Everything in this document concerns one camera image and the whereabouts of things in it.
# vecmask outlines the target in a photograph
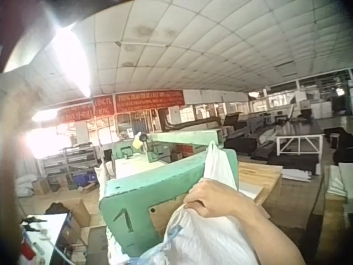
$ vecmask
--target white metal frame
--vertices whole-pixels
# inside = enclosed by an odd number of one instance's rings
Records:
[[[318,138],[319,145],[316,146],[309,138]],[[286,143],[284,147],[281,148],[281,139],[285,139],[289,141]],[[298,139],[298,150],[297,151],[284,151],[294,139]],[[302,151],[301,150],[301,140],[306,140],[315,151]],[[300,155],[303,153],[317,153],[319,155],[319,161],[321,161],[322,157],[322,148],[323,148],[323,134],[315,134],[315,135],[293,135],[293,136],[277,136],[277,155],[279,156],[282,153],[292,154],[292,155]]]

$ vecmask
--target factory floor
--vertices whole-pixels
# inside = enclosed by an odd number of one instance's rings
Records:
[[[332,128],[343,127],[347,132],[353,133],[352,117],[336,117],[318,120],[320,126]],[[324,152],[322,158],[322,173],[325,165],[332,165],[332,153],[328,143],[324,141]],[[261,161],[250,160],[247,156],[238,156],[240,161],[263,163]],[[291,181],[283,179],[281,183],[281,193],[272,193],[264,203],[264,208],[271,215],[271,220],[286,233],[297,246],[306,248],[303,238],[321,232],[315,227],[315,219],[323,219],[322,236],[319,240],[318,257],[326,257],[333,252],[335,243],[339,238],[339,231],[343,228],[343,212],[341,207],[344,204],[342,198],[330,197],[325,194],[325,179],[318,176],[309,183]],[[19,202],[26,214],[43,214],[53,201],[60,199],[81,198],[89,213],[92,216],[90,227],[82,230],[82,238],[87,242],[89,229],[91,227],[104,226],[104,220],[98,209],[99,190],[82,194],[77,190],[66,190],[61,188],[58,192],[46,195],[35,195],[30,198],[21,198]],[[81,260],[83,257],[77,256],[73,260]]]

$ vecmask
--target painted number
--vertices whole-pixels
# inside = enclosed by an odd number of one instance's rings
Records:
[[[120,216],[125,215],[125,221],[126,221],[126,226],[129,230],[129,233],[133,232],[132,224],[131,224],[131,219],[129,216],[129,213],[127,212],[126,208],[122,208],[121,211],[116,215],[116,217],[113,219],[113,222],[115,222]]]

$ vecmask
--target red banner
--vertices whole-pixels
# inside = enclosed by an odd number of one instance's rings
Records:
[[[114,115],[114,105],[112,96],[103,96],[93,99],[95,113],[97,116]],[[93,107],[91,103],[68,107],[59,110],[58,119],[60,123],[70,123],[73,121],[89,120],[94,117]]]
[[[181,90],[132,92],[117,94],[115,97],[117,113],[185,105],[184,94]]]

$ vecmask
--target machine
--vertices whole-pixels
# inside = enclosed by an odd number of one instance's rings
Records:
[[[150,162],[157,159],[155,143],[223,147],[220,129],[148,134],[145,147]],[[238,161],[234,150],[224,149],[238,185]],[[139,257],[163,240],[171,214],[182,204],[189,189],[204,174],[206,151],[166,163],[164,166],[106,183],[99,209],[125,254]],[[119,178],[119,167],[116,168]]]

